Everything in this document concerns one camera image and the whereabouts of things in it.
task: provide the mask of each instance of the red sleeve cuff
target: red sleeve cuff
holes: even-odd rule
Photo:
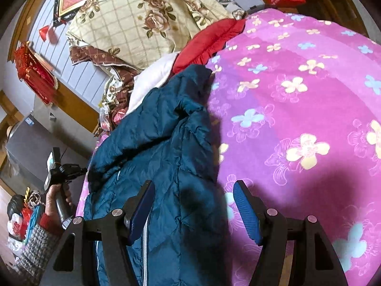
[[[41,216],[39,225],[44,228],[47,232],[55,235],[61,236],[64,233],[62,227],[59,227],[51,217],[46,215],[45,213]]]

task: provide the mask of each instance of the yellow flower pattern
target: yellow flower pattern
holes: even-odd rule
[[[325,25],[329,26],[332,24],[329,20],[319,20],[319,22],[324,22]]]
[[[299,92],[305,92],[307,91],[307,86],[302,83],[303,78],[301,77],[294,77],[294,79],[291,81],[285,80],[281,83],[283,87],[285,87],[285,91],[287,93],[293,93],[295,90]]]
[[[300,146],[290,148],[286,152],[286,159],[288,161],[297,161],[301,159],[300,165],[305,170],[309,170],[316,166],[316,154],[327,155],[330,146],[325,142],[316,142],[316,136],[313,134],[304,133],[300,136]]]
[[[244,66],[246,63],[250,62],[251,58],[244,57],[240,62],[237,63],[238,66]]]
[[[222,67],[218,66],[217,64],[215,65],[215,70],[212,72],[212,74],[216,73],[216,72],[221,72],[222,71]]]
[[[381,159],[381,125],[376,120],[372,120],[370,127],[374,132],[368,132],[366,140],[370,145],[376,146],[377,158]]]
[[[245,88],[248,89],[255,89],[258,88],[258,83],[260,82],[259,79],[253,80],[251,82],[240,82],[239,87],[237,89],[237,92],[242,92],[245,90]]]
[[[259,20],[259,18],[256,18],[254,21],[253,21],[253,25],[254,26],[259,26],[262,22]]]
[[[229,145],[226,143],[222,143],[220,147],[217,149],[216,146],[213,145],[213,155],[214,155],[214,164],[219,165],[222,161],[224,161],[223,153],[226,153]]]
[[[274,45],[268,45],[268,47],[267,47],[268,52],[278,51],[279,49],[281,49],[281,45],[279,43],[276,43]]]
[[[289,36],[290,35],[287,32],[285,32],[282,35],[278,35],[278,40],[282,40],[282,39],[288,38]]]
[[[333,55],[333,56],[328,56],[328,55],[319,55],[319,57],[321,57],[321,58],[323,58],[323,59],[330,59],[330,58],[332,58],[332,59],[337,59],[338,58],[338,56],[337,55]]]
[[[247,48],[248,50],[252,50],[253,48],[257,49],[257,48],[260,48],[260,45],[258,45],[258,44],[253,44],[253,45],[250,45],[250,46],[246,46],[246,48]]]
[[[319,62],[316,63],[316,60],[308,60],[307,65],[302,64],[299,66],[300,71],[307,71],[308,73],[315,75],[317,72],[315,71],[315,68],[324,68],[324,63]]]
[[[277,28],[281,26],[280,22],[283,22],[283,21],[284,19],[272,20],[272,21],[269,21],[269,24],[274,25],[274,27]]]
[[[311,30],[306,30],[308,34],[320,34],[320,31],[317,29],[311,29]]]

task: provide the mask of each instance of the red chinese knot decoration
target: red chinese knot decoration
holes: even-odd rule
[[[46,105],[54,103],[58,81],[35,57],[26,42],[15,51],[15,64],[20,81],[24,81]]]

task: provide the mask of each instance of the jacket zipper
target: jacket zipper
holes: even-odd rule
[[[143,228],[143,285],[148,286],[148,219]]]

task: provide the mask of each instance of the white cloth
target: white cloth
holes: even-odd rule
[[[172,66],[179,52],[173,52],[161,57],[139,75],[134,77],[134,90],[131,93],[130,103],[127,113],[132,113],[143,102],[144,97],[153,88],[159,88],[168,79],[172,71]]]
[[[7,224],[8,232],[18,239],[21,239],[20,229],[22,221],[23,219],[20,215],[13,213],[12,219]]]

